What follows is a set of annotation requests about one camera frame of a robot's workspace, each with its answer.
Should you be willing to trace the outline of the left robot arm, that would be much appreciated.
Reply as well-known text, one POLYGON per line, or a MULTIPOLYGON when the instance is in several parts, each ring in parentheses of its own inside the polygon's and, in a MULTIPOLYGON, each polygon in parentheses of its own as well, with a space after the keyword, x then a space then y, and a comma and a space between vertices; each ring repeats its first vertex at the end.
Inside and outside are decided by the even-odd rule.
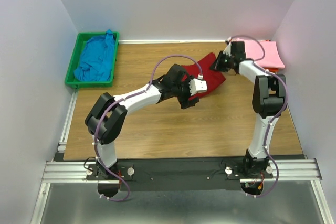
POLYGON ((181 109, 195 106, 197 94, 207 91, 202 74, 197 77, 174 64, 169 71, 144 87, 129 93, 111 96, 102 94, 85 119, 85 125, 93 138, 97 168, 104 177, 115 176, 114 165, 118 161, 114 141, 119 136, 125 118, 146 106, 177 98, 181 109))

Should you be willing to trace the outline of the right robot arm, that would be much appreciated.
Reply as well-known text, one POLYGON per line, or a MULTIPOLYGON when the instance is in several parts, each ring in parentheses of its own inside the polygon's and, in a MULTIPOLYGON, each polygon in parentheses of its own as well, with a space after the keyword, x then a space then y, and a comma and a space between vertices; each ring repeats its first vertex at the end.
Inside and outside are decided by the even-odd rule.
POLYGON ((220 72, 234 70, 254 84, 252 106, 256 113, 256 124, 239 171, 245 176, 266 171, 274 128, 287 108, 286 77, 264 69, 256 60, 247 59, 243 41, 226 41, 225 49, 219 52, 210 69, 220 72))

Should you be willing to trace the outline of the red t-shirt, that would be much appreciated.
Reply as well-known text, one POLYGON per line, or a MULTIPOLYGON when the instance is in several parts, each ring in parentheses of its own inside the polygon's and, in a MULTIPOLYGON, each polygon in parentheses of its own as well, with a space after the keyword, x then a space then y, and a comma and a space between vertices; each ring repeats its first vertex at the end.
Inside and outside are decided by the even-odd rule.
POLYGON ((202 68, 203 79, 207 84, 207 91, 204 93, 197 93, 196 95, 189 98, 189 100, 198 97, 201 99, 202 97, 210 94, 214 90, 216 90, 226 79, 220 71, 214 71, 210 69, 210 66, 215 62, 216 56, 213 52, 210 52, 206 56, 204 56, 201 60, 198 61, 198 64, 202 68))

